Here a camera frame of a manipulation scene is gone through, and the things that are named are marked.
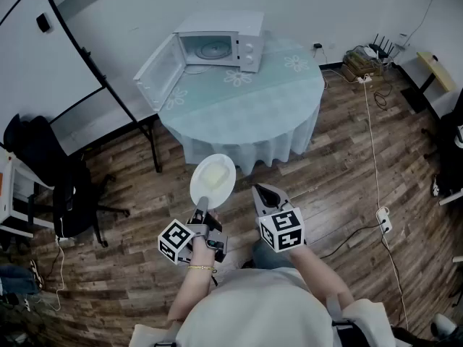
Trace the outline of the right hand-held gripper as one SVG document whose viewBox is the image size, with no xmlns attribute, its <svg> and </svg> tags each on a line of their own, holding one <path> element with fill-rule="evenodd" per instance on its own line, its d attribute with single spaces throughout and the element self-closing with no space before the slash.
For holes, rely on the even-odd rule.
<svg viewBox="0 0 463 347">
<path fill-rule="evenodd" d="M 281 209 L 289 203 L 286 192 L 270 184 L 252 187 L 252 198 L 259 222 L 261 238 L 276 253 L 285 252 L 304 244 L 304 221 L 298 207 L 271 215 L 270 208 Z"/>
</svg>

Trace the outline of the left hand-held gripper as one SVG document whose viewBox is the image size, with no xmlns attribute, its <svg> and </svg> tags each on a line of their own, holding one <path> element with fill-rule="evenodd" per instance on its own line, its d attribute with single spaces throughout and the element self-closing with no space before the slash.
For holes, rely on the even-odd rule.
<svg viewBox="0 0 463 347">
<path fill-rule="evenodd" d="M 228 236 L 223 233 L 222 225 L 208 212 L 208 203 L 208 197 L 202 196 L 186 225 L 174 219 L 158 235 L 159 252 L 175 265 L 191 261 L 192 240 L 195 237 L 205 239 L 207 248 L 215 252 L 216 262 L 224 261 Z"/>
</svg>

